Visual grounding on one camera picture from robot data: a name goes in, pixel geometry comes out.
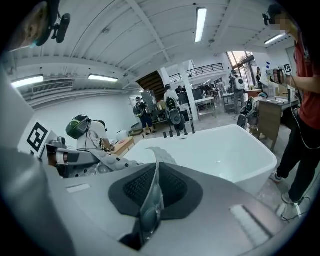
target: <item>white backpack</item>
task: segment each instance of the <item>white backpack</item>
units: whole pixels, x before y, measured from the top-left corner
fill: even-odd
[[[245,89],[245,81],[240,76],[235,78],[234,84],[235,84],[235,88],[237,90],[244,90]]]

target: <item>black pants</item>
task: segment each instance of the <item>black pants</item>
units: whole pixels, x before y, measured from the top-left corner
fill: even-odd
[[[309,148],[319,147],[320,130],[309,127],[299,117],[297,117],[297,120],[306,145]],[[298,125],[295,124],[280,166],[277,169],[278,177],[287,178],[289,172],[300,161],[294,182],[289,190],[289,196],[293,202],[299,201],[309,187],[315,176],[315,171],[320,160],[320,149],[311,150],[306,148],[301,138],[300,129]]]

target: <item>balcony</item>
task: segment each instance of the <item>balcony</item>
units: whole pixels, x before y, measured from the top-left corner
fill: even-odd
[[[218,63],[218,64],[202,66],[202,67],[187,70],[186,75],[188,76],[188,78],[197,78],[197,77],[200,78],[200,77],[211,75],[211,74],[215,75],[216,73],[223,72],[223,71],[225,70],[222,63]],[[173,83],[182,81],[181,74],[178,73],[170,76],[170,81]]]

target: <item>headset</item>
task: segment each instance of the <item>headset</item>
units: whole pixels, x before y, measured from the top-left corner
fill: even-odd
[[[65,40],[67,29],[71,21],[71,15],[69,13],[64,14],[62,17],[60,16],[60,0],[46,0],[46,2],[48,3],[49,24],[46,31],[36,42],[36,46],[42,46],[49,39],[52,31],[53,36],[51,39],[54,39],[58,44],[61,44]],[[59,18],[60,24],[55,24],[57,18]]]

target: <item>red shirt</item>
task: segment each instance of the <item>red shirt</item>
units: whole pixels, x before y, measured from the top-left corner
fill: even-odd
[[[320,68],[316,67],[309,59],[305,59],[305,51],[301,41],[301,37],[299,37],[299,42],[295,44],[294,55],[297,76],[301,78],[312,78],[314,75],[320,76]],[[299,116],[309,127],[320,130],[320,94],[303,91],[303,101]]]

